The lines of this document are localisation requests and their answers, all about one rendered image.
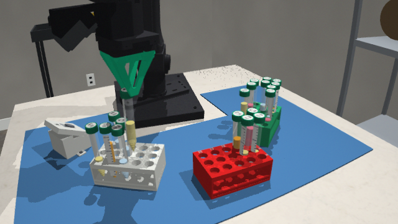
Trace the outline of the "blue bench mat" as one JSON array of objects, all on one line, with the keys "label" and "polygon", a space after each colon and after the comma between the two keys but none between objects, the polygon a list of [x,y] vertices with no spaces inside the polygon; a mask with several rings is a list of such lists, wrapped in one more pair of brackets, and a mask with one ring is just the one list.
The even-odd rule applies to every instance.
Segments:
[{"label": "blue bench mat", "polygon": [[367,146],[279,96],[280,123],[269,147],[270,180],[211,199],[193,173],[193,152],[233,142],[239,89],[200,94],[227,116],[137,138],[164,144],[157,191],[95,185],[86,154],[66,159],[48,127],[25,131],[14,224],[218,224],[292,192],[367,154]]}]

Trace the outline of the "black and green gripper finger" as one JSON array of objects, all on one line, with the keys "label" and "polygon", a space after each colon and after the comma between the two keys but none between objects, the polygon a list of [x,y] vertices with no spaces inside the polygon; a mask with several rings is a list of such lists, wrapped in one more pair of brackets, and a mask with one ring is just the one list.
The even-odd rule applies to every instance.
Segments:
[{"label": "black and green gripper finger", "polygon": [[[125,86],[127,92],[129,93],[129,96],[132,97],[132,96],[136,96],[139,94],[142,82],[143,82],[146,72],[154,58],[154,55],[155,55],[155,50],[149,51],[149,52],[143,51],[142,53],[127,55],[127,56],[118,57],[118,58],[113,58],[110,56],[110,59],[114,65],[123,85]],[[129,80],[129,77],[128,77],[126,69],[125,69],[125,65],[126,65],[126,63],[135,62],[138,60],[141,60],[141,64],[139,67],[135,85],[134,85],[134,87],[132,87],[132,84]]]},{"label": "black and green gripper finger", "polygon": [[[102,51],[100,51],[100,55],[102,56],[103,60],[105,61],[105,63],[107,64],[108,68],[111,70],[112,74],[114,75],[115,79],[117,80],[117,82],[119,83],[121,88],[125,88],[125,86],[123,85],[112,61],[110,60],[110,56]],[[129,63],[129,79],[130,82],[132,84],[132,87],[134,85],[134,80],[136,77],[136,71],[137,71],[137,66],[138,66],[139,61],[135,61],[135,62],[130,62]]]}]

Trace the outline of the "red tube rack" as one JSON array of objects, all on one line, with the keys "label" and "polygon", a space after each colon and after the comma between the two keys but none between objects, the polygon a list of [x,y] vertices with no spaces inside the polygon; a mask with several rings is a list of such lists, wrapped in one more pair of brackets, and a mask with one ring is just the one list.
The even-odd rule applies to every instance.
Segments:
[{"label": "red tube rack", "polygon": [[248,155],[242,156],[232,142],[193,152],[193,173],[211,199],[270,180],[272,163],[261,148],[252,152],[250,146]]}]

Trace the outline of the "white test tube rack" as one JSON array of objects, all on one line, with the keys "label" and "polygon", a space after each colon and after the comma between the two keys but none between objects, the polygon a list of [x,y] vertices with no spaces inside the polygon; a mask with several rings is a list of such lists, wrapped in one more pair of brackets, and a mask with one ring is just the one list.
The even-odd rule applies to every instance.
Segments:
[{"label": "white test tube rack", "polygon": [[[134,152],[132,151],[132,155],[128,157],[127,164],[120,164],[118,156],[115,156],[114,163],[108,163],[104,144],[101,152],[103,161],[96,162],[93,158],[90,162],[95,185],[157,191],[166,165],[164,144],[137,142]],[[153,157],[155,158],[152,159]],[[106,170],[105,176],[101,176],[98,169]],[[111,176],[110,170],[117,171],[117,176]],[[121,172],[131,172],[131,174],[129,173],[129,178],[125,179]]]}]

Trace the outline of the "green tube rack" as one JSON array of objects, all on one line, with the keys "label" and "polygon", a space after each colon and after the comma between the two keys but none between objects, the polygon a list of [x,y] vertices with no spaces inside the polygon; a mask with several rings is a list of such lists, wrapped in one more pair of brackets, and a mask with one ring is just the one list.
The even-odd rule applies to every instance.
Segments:
[{"label": "green tube rack", "polygon": [[[260,103],[256,102],[256,109],[259,110],[260,108]],[[280,114],[281,114],[281,106],[277,106],[276,112],[272,114],[272,119],[271,121],[265,121],[264,124],[262,124],[262,133],[261,133],[261,142],[260,146],[264,147],[269,147],[269,144],[272,141],[272,138],[279,126],[280,123]],[[265,111],[260,111],[259,113],[265,113]]]}]

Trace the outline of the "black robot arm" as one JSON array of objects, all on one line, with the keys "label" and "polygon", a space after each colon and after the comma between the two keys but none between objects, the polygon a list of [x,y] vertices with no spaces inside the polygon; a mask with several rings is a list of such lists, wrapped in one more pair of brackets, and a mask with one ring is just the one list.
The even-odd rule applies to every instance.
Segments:
[{"label": "black robot arm", "polygon": [[[132,1],[89,1],[94,3],[49,9],[53,39],[67,52],[94,30],[97,36],[109,40],[134,36]],[[156,44],[157,50],[144,77],[144,87],[132,98],[134,108],[190,91],[181,80],[165,82],[171,59],[166,54],[160,28],[160,0],[142,0],[142,11],[144,30],[159,34],[160,43]]]}]

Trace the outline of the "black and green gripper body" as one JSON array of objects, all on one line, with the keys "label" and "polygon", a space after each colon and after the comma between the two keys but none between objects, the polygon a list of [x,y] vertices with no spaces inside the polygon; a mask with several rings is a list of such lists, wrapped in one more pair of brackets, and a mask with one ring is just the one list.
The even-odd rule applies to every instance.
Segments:
[{"label": "black and green gripper body", "polygon": [[138,54],[142,53],[143,51],[153,51],[156,50],[156,44],[160,43],[159,34],[144,30],[142,0],[125,1],[132,1],[134,36],[116,40],[109,40],[103,37],[99,37],[95,33],[96,41],[98,41],[99,50],[110,55],[113,58]]}]

